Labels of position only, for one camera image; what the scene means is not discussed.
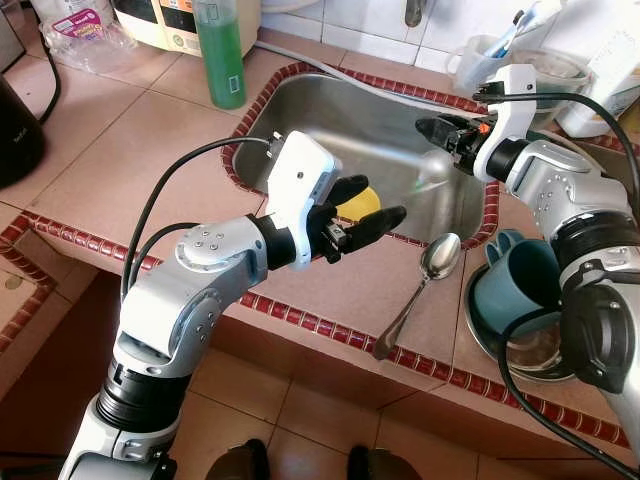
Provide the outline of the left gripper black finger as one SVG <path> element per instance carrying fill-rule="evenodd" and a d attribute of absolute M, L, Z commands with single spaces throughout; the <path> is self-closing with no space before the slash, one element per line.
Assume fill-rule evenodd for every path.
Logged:
<path fill-rule="evenodd" d="M 343 253 L 353 253 L 378 242 L 384 234 L 396 229 L 406 216 L 407 210 L 404 206 L 384 207 L 370 212 L 344 229 L 346 239 L 343 242 Z"/>
<path fill-rule="evenodd" d="M 369 187 L 369 178 L 366 175 L 348 175 L 348 177 L 335 179 L 325 197 L 326 209 L 337 210 L 340 205 L 347 204 L 367 187 Z"/>

